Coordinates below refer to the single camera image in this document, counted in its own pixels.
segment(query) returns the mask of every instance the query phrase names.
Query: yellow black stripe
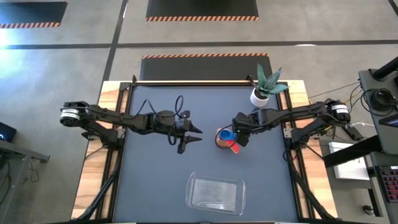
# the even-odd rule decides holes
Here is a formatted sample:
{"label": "yellow black stripe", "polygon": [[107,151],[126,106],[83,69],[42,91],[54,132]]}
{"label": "yellow black stripe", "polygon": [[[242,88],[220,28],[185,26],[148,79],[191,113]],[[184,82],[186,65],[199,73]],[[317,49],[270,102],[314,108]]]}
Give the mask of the yellow black stripe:
{"label": "yellow black stripe", "polygon": [[258,16],[152,16],[147,22],[170,21],[258,21]]}
{"label": "yellow black stripe", "polygon": [[0,29],[49,28],[58,26],[60,26],[59,22],[31,22],[19,24],[0,24]]}
{"label": "yellow black stripe", "polygon": [[240,54],[181,54],[181,55],[145,55],[145,58],[182,58],[182,57],[247,57],[268,56],[267,53],[240,53]]}

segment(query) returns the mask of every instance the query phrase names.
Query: clear glass container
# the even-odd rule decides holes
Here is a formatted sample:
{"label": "clear glass container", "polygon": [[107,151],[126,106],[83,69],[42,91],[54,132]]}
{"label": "clear glass container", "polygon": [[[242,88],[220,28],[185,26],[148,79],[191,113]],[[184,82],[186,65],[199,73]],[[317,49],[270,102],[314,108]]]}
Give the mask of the clear glass container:
{"label": "clear glass container", "polygon": [[242,215],[246,188],[243,180],[221,180],[193,172],[188,180],[185,196],[188,208]]}

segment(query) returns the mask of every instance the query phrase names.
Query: concrete floor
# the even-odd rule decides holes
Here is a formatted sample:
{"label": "concrete floor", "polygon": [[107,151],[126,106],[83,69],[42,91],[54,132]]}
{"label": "concrete floor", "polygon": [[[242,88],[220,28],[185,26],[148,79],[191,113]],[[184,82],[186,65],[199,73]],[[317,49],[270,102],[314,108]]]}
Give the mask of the concrete floor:
{"label": "concrete floor", "polygon": [[[59,28],[0,29],[0,46],[112,42],[122,0],[68,2]],[[398,17],[388,0],[257,0],[257,5],[257,22],[158,23],[144,22],[147,0],[130,1],[119,43],[398,40]],[[312,96],[355,82],[358,71],[380,67],[396,57],[398,45],[118,49],[109,79],[139,77],[143,55],[242,52],[268,53],[273,69],[283,67],[281,79],[304,80]],[[109,49],[0,50],[0,121],[18,130],[16,144],[51,154],[50,162],[39,168],[40,181],[24,185],[13,223],[70,218],[87,141],[80,136],[82,130],[59,124],[59,108],[65,101],[97,102],[108,54]],[[313,101],[345,100],[353,88]],[[353,122],[372,122],[359,105],[352,117]],[[359,130],[368,137],[375,133],[369,127]],[[385,218],[370,220],[358,211],[358,205],[367,202],[363,189],[332,187],[340,218],[388,223]],[[354,196],[347,201],[347,195]]]}

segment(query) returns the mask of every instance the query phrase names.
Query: black cylinder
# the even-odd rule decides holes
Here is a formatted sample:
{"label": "black cylinder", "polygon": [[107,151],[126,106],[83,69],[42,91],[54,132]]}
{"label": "black cylinder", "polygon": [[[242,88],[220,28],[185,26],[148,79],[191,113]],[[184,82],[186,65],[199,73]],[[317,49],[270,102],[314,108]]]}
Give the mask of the black cylinder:
{"label": "black cylinder", "polygon": [[381,80],[388,76],[391,72],[398,69],[398,57],[387,63],[385,66],[379,68],[377,71],[372,73],[374,79]]}

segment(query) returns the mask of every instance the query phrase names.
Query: white box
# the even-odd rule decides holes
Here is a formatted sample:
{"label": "white box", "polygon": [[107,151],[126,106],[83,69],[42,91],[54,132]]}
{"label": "white box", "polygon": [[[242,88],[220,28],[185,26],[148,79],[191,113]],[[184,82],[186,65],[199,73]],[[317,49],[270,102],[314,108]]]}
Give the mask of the white box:
{"label": "white box", "polygon": [[[330,153],[337,152],[350,146],[352,146],[352,144],[329,142]],[[334,169],[337,179],[369,180],[363,157],[334,166]]]}

